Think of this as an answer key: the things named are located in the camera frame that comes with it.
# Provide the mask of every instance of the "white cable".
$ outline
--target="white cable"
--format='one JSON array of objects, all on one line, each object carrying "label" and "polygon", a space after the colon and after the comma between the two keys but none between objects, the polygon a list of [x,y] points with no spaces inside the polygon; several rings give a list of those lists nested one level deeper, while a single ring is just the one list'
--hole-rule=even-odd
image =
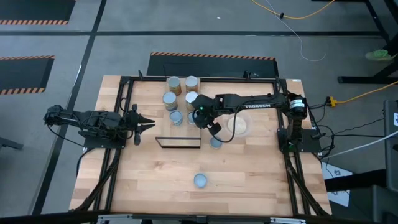
[{"label": "white cable", "polygon": [[292,28],[290,28],[284,21],[282,21],[282,19],[279,19],[278,15],[276,14],[276,10],[274,9],[274,7],[272,7],[272,4],[271,4],[268,0],[266,0],[266,1],[268,2],[268,5],[271,7],[271,9],[274,11],[274,16],[275,16],[281,23],[285,24],[285,26],[286,26],[287,28],[289,28],[290,31],[292,31],[292,32],[298,37],[298,39],[300,40],[300,44],[301,44],[301,46],[300,46],[300,54],[301,54],[301,57],[302,57],[302,58],[304,58],[305,60],[308,60],[308,61],[310,61],[310,62],[319,62],[319,61],[323,60],[323,59],[326,57],[326,53],[323,55],[323,57],[322,57],[321,59],[318,59],[318,60],[311,60],[311,59],[308,59],[308,58],[304,57],[304,55],[303,55],[303,40],[301,39],[301,37],[300,37],[298,34],[296,34],[296,32],[294,32],[294,30],[293,30]]},{"label": "white cable", "polygon": [[338,155],[341,155],[341,154],[344,154],[344,153],[347,153],[347,152],[351,152],[351,151],[354,151],[354,150],[357,150],[357,149],[361,149],[361,148],[363,148],[363,147],[367,147],[367,146],[373,145],[373,144],[375,144],[375,143],[384,141],[384,140],[386,140],[387,138],[393,137],[393,136],[396,135],[396,134],[398,134],[398,131],[396,131],[396,132],[394,132],[394,133],[392,133],[392,134],[390,134],[390,135],[388,135],[388,136],[386,136],[386,137],[384,137],[384,138],[380,138],[380,139],[378,139],[378,140],[376,140],[376,141],[374,141],[374,142],[365,144],[365,145],[363,145],[363,146],[358,146],[358,147],[355,147],[355,148],[353,148],[353,149],[348,149],[347,151],[343,151],[343,152],[336,153],[336,154],[334,154],[334,155],[325,157],[324,159],[326,159],[326,158],[329,159],[329,158],[332,158],[332,157],[335,157],[335,156],[338,156]]}]

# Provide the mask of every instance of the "wooden table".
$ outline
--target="wooden table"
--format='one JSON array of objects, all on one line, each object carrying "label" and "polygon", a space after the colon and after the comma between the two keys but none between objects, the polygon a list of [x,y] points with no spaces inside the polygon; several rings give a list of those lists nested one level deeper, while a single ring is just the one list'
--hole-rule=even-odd
[{"label": "wooden table", "polygon": [[[104,76],[96,110],[112,111],[120,76]],[[303,95],[300,80],[287,80],[288,90]],[[127,142],[122,150],[111,212],[156,214],[206,214],[291,216],[287,175],[279,151],[275,109],[246,110],[252,118],[248,136],[234,138],[221,149],[212,149],[208,130],[202,130],[201,149],[162,149],[160,136],[164,105],[164,82],[134,82],[131,103],[138,112],[155,120],[156,126],[141,136],[141,145]],[[271,84],[211,83],[201,84],[201,93],[241,96],[273,93]],[[310,128],[307,118],[304,128]],[[80,166],[70,208],[76,208],[93,189],[100,176],[104,150],[87,154]],[[320,163],[312,154],[301,153],[306,185],[324,210],[331,213]],[[208,177],[204,189],[193,184],[197,173]],[[104,207],[107,186],[100,208]],[[303,213],[300,191],[296,186],[299,210]]]}]

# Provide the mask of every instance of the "yellow cable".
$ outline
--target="yellow cable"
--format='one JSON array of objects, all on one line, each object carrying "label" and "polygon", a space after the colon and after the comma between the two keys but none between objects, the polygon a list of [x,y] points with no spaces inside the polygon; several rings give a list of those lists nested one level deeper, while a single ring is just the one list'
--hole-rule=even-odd
[{"label": "yellow cable", "polygon": [[371,94],[371,93],[375,93],[375,92],[377,92],[377,91],[383,90],[383,89],[388,88],[388,87],[390,87],[390,86],[392,86],[392,85],[395,85],[395,84],[397,84],[397,83],[398,83],[398,81],[393,82],[393,83],[391,83],[391,84],[389,84],[389,85],[386,85],[385,87],[378,88],[377,90],[369,91],[369,92],[367,92],[367,93],[361,94],[361,95],[359,95],[359,96],[352,97],[351,99],[348,99],[348,100],[345,100],[345,101],[338,101],[338,100],[336,100],[336,101],[335,101],[335,104],[348,103],[348,102],[350,102],[351,100],[355,100],[355,99],[358,99],[358,98],[360,98],[360,97],[362,97],[362,96],[366,96],[366,95],[369,95],[369,94]]},{"label": "yellow cable", "polygon": [[[270,10],[269,8],[263,6],[262,4],[257,3],[255,0],[251,0],[251,1],[252,1],[254,4],[256,4],[256,5],[260,6],[260,7],[262,7],[263,9],[266,9],[266,10],[268,10],[269,12],[272,12],[273,14],[277,14],[278,16],[280,16],[279,13],[274,12],[274,11]],[[307,15],[307,16],[303,16],[303,17],[291,17],[291,16],[286,16],[286,15],[284,15],[284,18],[288,18],[288,19],[306,19],[306,18],[311,17],[311,16],[313,16],[313,15],[315,15],[315,14],[318,14],[320,11],[326,9],[326,8],[327,8],[328,6],[330,6],[330,4],[333,3],[334,1],[336,1],[336,0],[331,0],[331,2],[329,2],[326,6],[323,6],[323,7],[322,7],[321,9],[319,9],[318,11],[316,11],[316,12],[314,12],[314,13],[311,13],[311,14],[309,14],[309,15]]]}]

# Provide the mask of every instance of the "concrete floor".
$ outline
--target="concrete floor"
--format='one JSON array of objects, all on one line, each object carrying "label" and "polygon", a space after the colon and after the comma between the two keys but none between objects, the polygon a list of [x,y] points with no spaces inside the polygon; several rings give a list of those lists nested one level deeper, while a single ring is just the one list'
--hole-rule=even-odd
[{"label": "concrete floor", "polygon": [[[0,26],[5,30],[89,31],[95,21],[100,0],[77,1],[67,26]],[[271,1],[278,11],[302,16],[322,7],[325,2]],[[390,35],[397,24],[382,1],[372,0],[384,27]],[[333,3],[312,18],[285,20],[296,31],[377,31],[363,3]],[[288,31],[272,14],[250,0],[113,0],[108,1],[99,31]],[[381,85],[339,85],[339,75],[373,75],[387,63],[369,62],[366,52],[379,49],[385,41],[370,37],[302,37],[303,54],[296,37],[253,36],[124,36],[97,37],[83,77],[75,110],[93,110],[103,75],[137,75],[147,70],[151,52],[190,52],[202,54],[257,55],[275,57],[282,78],[302,79],[310,105],[322,103],[328,95],[344,100]],[[43,94],[0,96],[0,136],[23,143],[24,149],[0,151],[0,217],[26,215],[31,212],[34,197],[50,154],[54,135],[43,125],[42,117],[49,106],[66,106],[88,41],[83,37],[0,37],[0,57],[55,55],[47,89]],[[397,87],[372,94],[366,99],[326,109],[322,124],[333,130],[358,126],[382,117],[382,102],[396,100]],[[321,110],[314,111],[317,118]],[[356,134],[384,134],[382,123],[353,131]],[[83,139],[75,128],[67,138]],[[372,139],[336,139],[335,152],[347,150]],[[65,142],[45,201],[43,213],[65,212],[75,184],[76,162],[81,148]],[[366,172],[384,167],[382,144],[360,152],[334,157],[330,163],[353,172]]]}]

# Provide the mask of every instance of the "orange and black striped tape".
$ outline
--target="orange and black striped tape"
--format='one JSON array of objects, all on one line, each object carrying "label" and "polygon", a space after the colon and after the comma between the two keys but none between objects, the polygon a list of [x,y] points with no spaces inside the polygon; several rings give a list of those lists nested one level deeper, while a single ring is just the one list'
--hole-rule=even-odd
[{"label": "orange and black striped tape", "polygon": [[45,56],[28,56],[28,57],[0,57],[0,60],[43,59],[43,58],[55,59],[55,56],[45,55]]},{"label": "orange and black striped tape", "polygon": [[63,20],[0,20],[0,25],[67,25]]},{"label": "orange and black striped tape", "polygon": [[275,60],[275,58],[273,58],[273,57],[239,56],[239,55],[213,55],[213,54],[188,54],[188,53],[167,53],[167,52],[152,52],[150,55]]},{"label": "orange and black striped tape", "polygon": [[11,95],[11,94],[27,94],[27,93],[42,93],[45,88],[21,88],[21,89],[8,89],[1,90],[0,95]]}]

